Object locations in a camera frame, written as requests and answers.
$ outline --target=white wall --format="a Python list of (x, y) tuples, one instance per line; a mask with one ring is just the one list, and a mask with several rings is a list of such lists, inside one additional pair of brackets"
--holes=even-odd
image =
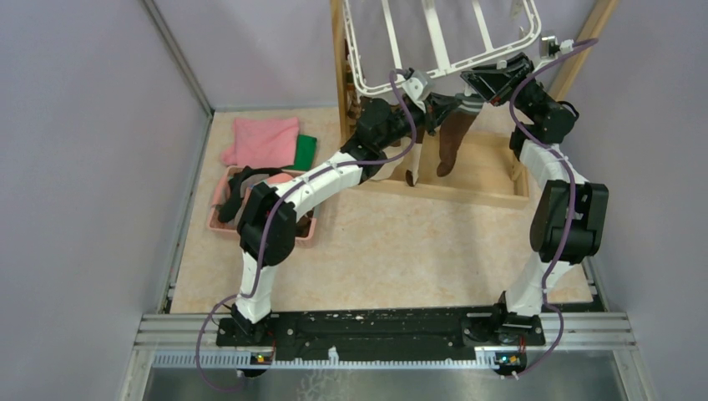
[[(350, 0), (367, 80), (380, 84), (393, 66), (379, 0)], [(170, 29), (217, 109), (336, 104), (330, 2), (291, 0), (157, 0)], [(511, 1), (482, 0), (493, 44), (515, 40)], [(593, 1), (536, 0), (544, 28), (574, 38)], [(434, 53), (418, 0), (391, 0), (404, 66), (430, 69)], [(451, 59), (483, 48), (471, 3), (438, 0)], [(537, 54), (536, 46), (530, 54)], [(459, 92), (457, 76), (437, 82), (436, 91)]]
[(0, 399), (115, 399), (205, 117), (135, 0), (5, 1), (0, 38)]
[(564, 149), (609, 187), (598, 260), (665, 400), (705, 399), (708, 3), (625, 0), (569, 94)]

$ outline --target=cable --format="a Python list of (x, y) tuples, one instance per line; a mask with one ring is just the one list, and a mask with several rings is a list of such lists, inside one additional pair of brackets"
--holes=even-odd
[[(396, 161), (398, 159), (401, 159), (405, 155), (407, 155), (408, 152), (413, 149), (413, 146), (416, 143), (416, 137), (417, 137), (417, 132), (416, 132), (416, 123), (415, 120), (413, 119), (413, 116), (411, 115), (411, 110), (408, 109), (408, 106), (406, 106), (406, 102), (403, 100), (403, 95), (401, 94), (401, 91), (398, 89), (396, 86), (396, 76), (397, 74), (405, 76), (407, 74), (407, 71), (402, 70), (402, 69), (394, 69), (389, 73), (388, 75), (388, 80), (389, 83), (391, 84), (391, 88), (393, 90), (393, 94), (396, 96), (396, 100), (398, 103), (401, 105), (401, 109), (403, 109), (403, 113), (406, 115), (406, 119), (408, 121), (408, 124), (411, 126), (411, 143), (408, 144), (408, 147), (403, 150), (403, 152), (399, 153), (398, 155), (393, 156), (391, 159), (385, 159), (385, 160), (353, 160), (353, 161), (347, 161), (344, 163), (340, 163), (338, 166), (347, 166), (347, 165), (385, 165), (386, 163), (390, 163), (392, 161)], [(325, 174), (327, 171), (334, 170), (334, 167), (327, 166), (326, 168), (317, 171), (313, 175), (310, 176), (310, 180), (314, 180), (315, 178), (319, 177), (320, 175)], [(249, 294), (243, 294), (241, 293), (240, 295), (243, 298), (252, 298), (255, 295), (255, 291), (258, 289), (258, 281), (260, 280), (260, 270), (263, 268), (263, 256), (266, 253), (266, 238), (268, 238), (268, 232), (271, 230), (271, 224), (273, 221), (273, 216), (276, 215), (276, 211), (278, 210), (279, 207), (283, 204), (285, 199), (288, 198), (288, 196), (292, 195), (298, 188), (300, 188), (302, 185), (305, 184), (305, 181), (300, 181), (297, 184), (293, 185), (292, 188), (290, 188), (288, 191), (286, 191), (283, 196), (273, 205), (273, 208), (271, 209), (271, 213), (268, 215), (267, 220), (265, 221), (265, 226), (263, 227), (263, 236), (260, 239), (260, 248), (258, 249), (258, 259), (257, 259), (257, 265), (256, 265), (256, 270), (255, 270), (255, 278), (253, 280), (253, 288), (250, 290)], [(236, 391), (241, 391), (241, 389), (244, 386), (245, 380), (241, 379), (239, 381), (239, 384), (230, 387), (230, 388), (224, 388), (224, 387), (219, 387), (216, 384), (213, 384), (209, 378), (206, 377), (206, 373), (204, 372), (204, 369), (201, 367), (201, 362), (200, 362), (200, 348), (201, 348), (201, 340), (202, 337), (204, 336), (204, 332), (206, 330), (206, 325), (209, 324), (209, 320), (214, 316), (216, 311), (222, 307), (226, 306), (226, 303), (228, 301), (231, 301), (232, 299), (236, 299), (239, 296), (239, 294), (234, 294), (234, 295), (229, 295), (228, 297), (222, 299), (214, 307), (211, 309), (211, 312), (209, 312), (206, 315), (206, 319), (204, 319), (204, 322), (201, 325), (201, 329), (199, 331), (199, 334), (197, 335), (197, 346), (195, 349), (195, 360), (196, 360), (196, 365), (197, 365), (197, 370), (200, 373), (201, 379), (206, 383), (210, 388), (214, 389), (215, 391), (218, 391), (220, 393), (233, 393)]]
[(563, 249), (565, 248), (565, 243), (568, 241), (568, 236), (570, 234), (570, 226), (573, 223), (573, 217), (575, 216), (575, 177), (573, 176), (573, 170), (570, 168), (570, 165), (568, 162), (565, 160), (565, 158), (555, 149), (550, 147), (549, 145), (546, 145), (542, 143), (538, 138), (533, 136), (530, 132), (528, 132), (528, 129), (521, 124), (521, 122), (518, 120), (516, 117), (516, 114), (513, 111), (513, 104), (516, 101), (516, 98), (518, 97), (518, 94), (521, 92), (521, 90), (528, 85), (531, 80), (535, 79), (537, 76), (540, 74), (544, 73), (548, 69), (551, 69), (552, 67), (558, 65), (559, 63), (562, 63), (568, 58), (573, 57), (575, 54), (582, 53), (583, 51), (587, 50), (588, 48), (594, 46), (598, 42), (597, 38), (591, 38), (587, 40), (582, 40), (580, 42), (577, 42), (574, 44), (574, 49), (566, 53), (554, 61), (544, 65), (542, 68), (538, 69), (537, 71), (533, 71), (531, 74), (526, 77), (523, 81), (521, 81), (521, 84), (516, 87), (516, 89), (513, 91), (511, 95), (511, 99), (509, 100), (509, 113), (511, 113), (511, 118), (513, 119), (513, 122), (516, 124), (516, 126), (521, 129), (521, 131), (526, 135), (526, 137), (534, 142), (536, 145), (546, 149), (548, 152), (550, 152), (551, 155), (556, 157), (559, 161), (560, 164), (563, 166), (565, 169), (566, 173), (568, 173), (569, 181), (570, 181), (570, 199), (568, 201), (568, 216), (565, 218), (565, 225), (563, 226), (563, 234), (560, 237), (560, 243), (558, 244), (558, 249), (555, 252), (555, 255), (553, 259), (551, 260), (551, 263), (549, 265), (549, 268), (546, 270), (544, 273), (544, 277), (541, 280), (541, 290), (543, 291), (543, 297), (544, 297), (544, 306), (550, 309), (551, 311), (554, 311), (558, 313), (558, 319), (560, 322), (560, 327), (558, 330), (558, 336), (555, 338), (555, 341), (551, 344), (549, 349), (546, 350), (546, 352), (541, 355), (538, 359), (536, 359), (530, 366), (528, 366), (524, 371), (521, 373), (516, 373), (513, 376), (506, 376), (507, 378), (511, 377), (521, 377), (524, 376), (525, 374), (528, 374), (532, 372), (534, 369), (536, 369), (537, 366), (541, 364), (552, 352), (553, 350), (558, 347), (558, 344), (560, 344), (560, 339), (563, 336), (563, 330), (564, 330), (564, 321), (563, 321), (563, 313), (561, 313), (560, 309), (558, 309), (556, 306), (551, 305), (549, 303), (549, 298), (548, 298), (548, 287), (546, 285), (546, 281), (549, 279), (549, 276), (553, 272), (553, 269), (555, 268), (555, 265), (558, 264), (558, 261), (560, 260), (560, 256), (563, 254)]

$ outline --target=green cloth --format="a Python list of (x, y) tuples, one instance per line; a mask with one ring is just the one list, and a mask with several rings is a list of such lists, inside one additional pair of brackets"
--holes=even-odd
[(307, 135), (297, 135), (297, 146), (295, 150), (295, 164), (283, 167), (285, 170), (308, 171), (315, 161), (315, 150), (317, 149), (317, 138)]

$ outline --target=pink towel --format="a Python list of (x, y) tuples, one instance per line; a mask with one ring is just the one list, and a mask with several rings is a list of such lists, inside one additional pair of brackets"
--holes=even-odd
[(298, 129), (297, 117), (234, 119), (234, 144), (221, 152), (221, 161), (254, 169), (292, 165)]

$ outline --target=drying rack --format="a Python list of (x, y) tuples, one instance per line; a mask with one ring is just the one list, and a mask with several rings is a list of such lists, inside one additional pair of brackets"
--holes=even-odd
[[(435, 53), (435, 60), (437, 62), (436, 69), (427, 71), (427, 74), (433, 79), (454, 74), (458, 71), (462, 71), (463, 69), (470, 69), (483, 63), (489, 63), (497, 58), (502, 58), (506, 55), (517, 53), (533, 44), (541, 34), (541, 19), (539, 17), (539, 12), (536, 9), (534, 0), (513, 0), (509, 17), (514, 20), (523, 10), (526, 18), (528, 19), (528, 29), (521, 30), (519, 40), (494, 46), (489, 35), (487, 22), (484, 20), (484, 13), (482, 12), (482, 7), (479, 4), (479, 0), (471, 0), (470, 10), (474, 12), (474, 16), (477, 20), (479, 32), (482, 35), (482, 40), (484, 43), (484, 52), (451, 62), (448, 55), (448, 48), (445, 46), (443, 30), (440, 27), (440, 20), (437, 16), (435, 0), (422, 0), (421, 4), (425, 14), (427, 30), (430, 34), (432, 49)], [(381, 5), (383, 7), (383, 16), (386, 20), (388, 41), (391, 44), (393, 65), (395, 65), (397, 69), (402, 69), (403, 65), (401, 63), (401, 54), (398, 48), (398, 40), (396, 38), (396, 29), (393, 26), (391, 7), (388, 0), (381, 0)], [(362, 54), (357, 44), (357, 33), (354, 29), (354, 21), (352, 19), (351, 4), (349, 0), (345, 0), (343, 12), (346, 42), (348, 44), (350, 54), (349, 63), (351, 64), (351, 71), (354, 76), (354, 85), (356, 86), (357, 91), (359, 94), (369, 97), (378, 96), (389, 92), (391, 90), (391, 86), (389, 84), (380, 84), (377, 86), (367, 85), (361, 63)], [(403, 78), (399, 77), (397, 84), (400, 86), (402, 82)]]

